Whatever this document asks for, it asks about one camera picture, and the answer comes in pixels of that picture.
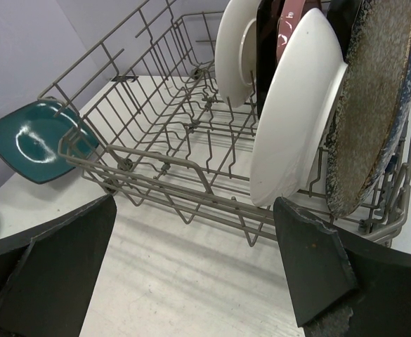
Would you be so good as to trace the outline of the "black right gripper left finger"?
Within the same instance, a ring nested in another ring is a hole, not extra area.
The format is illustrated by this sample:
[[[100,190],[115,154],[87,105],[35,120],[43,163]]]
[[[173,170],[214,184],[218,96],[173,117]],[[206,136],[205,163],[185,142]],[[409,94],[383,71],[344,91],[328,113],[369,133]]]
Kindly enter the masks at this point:
[[[115,224],[108,194],[0,239],[0,336],[78,336]]]

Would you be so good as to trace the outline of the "white oval plate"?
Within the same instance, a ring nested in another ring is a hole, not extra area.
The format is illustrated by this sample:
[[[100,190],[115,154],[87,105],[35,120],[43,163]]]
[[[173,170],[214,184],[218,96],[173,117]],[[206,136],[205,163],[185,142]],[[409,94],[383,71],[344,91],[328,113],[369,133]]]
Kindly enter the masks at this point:
[[[306,185],[347,69],[331,24],[311,9],[280,57],[257,126],[249,177],[255,206]]]

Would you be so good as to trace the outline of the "beige square flower plate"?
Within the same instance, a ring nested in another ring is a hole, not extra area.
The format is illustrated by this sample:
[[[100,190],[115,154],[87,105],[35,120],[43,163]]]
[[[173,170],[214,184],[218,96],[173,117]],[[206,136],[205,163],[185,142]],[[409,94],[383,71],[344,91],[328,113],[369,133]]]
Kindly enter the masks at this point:
[[[263,0],[256,14],[256,104],[261,117],[276,69],[278,20],[285,1]]]

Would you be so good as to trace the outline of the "teal square plate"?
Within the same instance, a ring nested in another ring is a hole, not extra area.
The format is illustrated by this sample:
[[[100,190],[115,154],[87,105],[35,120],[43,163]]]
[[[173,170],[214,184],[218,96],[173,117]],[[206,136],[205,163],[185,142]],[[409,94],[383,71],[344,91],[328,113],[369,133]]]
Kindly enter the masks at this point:
[[[99,145],[78,115],[54,100],[38,100],[0,119],[0,158],[36,184],[55,180],[74,167],[58,154],[60,139],[73,136],[73,155],[87,158]]]

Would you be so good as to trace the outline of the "speckled beige blue round plate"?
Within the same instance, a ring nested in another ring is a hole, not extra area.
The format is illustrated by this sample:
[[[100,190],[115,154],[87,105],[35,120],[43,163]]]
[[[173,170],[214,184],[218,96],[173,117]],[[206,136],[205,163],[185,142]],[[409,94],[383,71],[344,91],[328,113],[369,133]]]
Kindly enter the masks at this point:
[[[348,70],[328,133],[325,194],[335,218],[373,191],[396,150],[411,106],[411,1],[363,1]]]

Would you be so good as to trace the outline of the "grey wire dish rack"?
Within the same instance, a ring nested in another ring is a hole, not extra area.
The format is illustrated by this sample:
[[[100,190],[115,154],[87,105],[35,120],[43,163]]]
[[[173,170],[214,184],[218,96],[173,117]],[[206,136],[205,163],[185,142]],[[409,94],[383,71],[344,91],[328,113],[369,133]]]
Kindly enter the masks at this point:
[[[144,1],[119,15],[116,25],[105,14],[84,14],[88,28],[102,34],[85,53],[97,63],[98,73],[138,79],[110,81],[89,102],[79,103],[77,94],[62,88],[62,80],[79,68],[76,62],[40,98],[70,108],[98,139],[97,148],[83,159],[72,153],[73,136],[65,134],[58,145],[58,154],[80,168],[85,179],[124,195],[135,206],[147,202],[173,209],[184,223],[204,218],[234,227],[255,244],[259,237],[274,237],[274,202],[257,207],[250,198],[260,119],[256,82],[247,102],[237,108],[224,103],[218,92],[216,38],[228,3],[203,1],[202,10],[190,13],[184,1]],[[325,194],[328,133],[345,76],[308,181],[285,198],[332,224],[389,245],[403,229],[410,203],[411,106],[373,191],[353,213],[335,218]]]

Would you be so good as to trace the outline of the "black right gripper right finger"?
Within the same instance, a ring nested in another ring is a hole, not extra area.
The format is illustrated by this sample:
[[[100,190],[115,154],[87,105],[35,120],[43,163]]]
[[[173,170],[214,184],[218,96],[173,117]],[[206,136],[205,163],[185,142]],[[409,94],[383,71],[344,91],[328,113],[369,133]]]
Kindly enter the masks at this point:
[[[306,336],[411,336],[411,254],[283,197],[273,215],[296,323]]]

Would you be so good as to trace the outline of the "pink polka dot plate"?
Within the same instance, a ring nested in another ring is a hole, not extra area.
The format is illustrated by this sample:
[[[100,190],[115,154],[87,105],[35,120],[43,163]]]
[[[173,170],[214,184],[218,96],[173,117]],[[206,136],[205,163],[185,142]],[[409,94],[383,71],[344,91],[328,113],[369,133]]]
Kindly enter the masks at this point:
[[[322,9],[321,0],[286,0],[278,20],[276,62],[279,62],[301,18],[311,9]]]

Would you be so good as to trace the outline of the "white plate teal red rim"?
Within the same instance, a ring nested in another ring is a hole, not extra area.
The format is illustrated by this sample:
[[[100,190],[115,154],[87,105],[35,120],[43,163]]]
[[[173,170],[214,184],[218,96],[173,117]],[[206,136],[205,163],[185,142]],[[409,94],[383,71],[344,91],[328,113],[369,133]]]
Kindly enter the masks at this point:
[[[256,15],[259,2],[231,0],[216,38],[215,73],[218,92],[232,108],[244,105],[256,82]]]

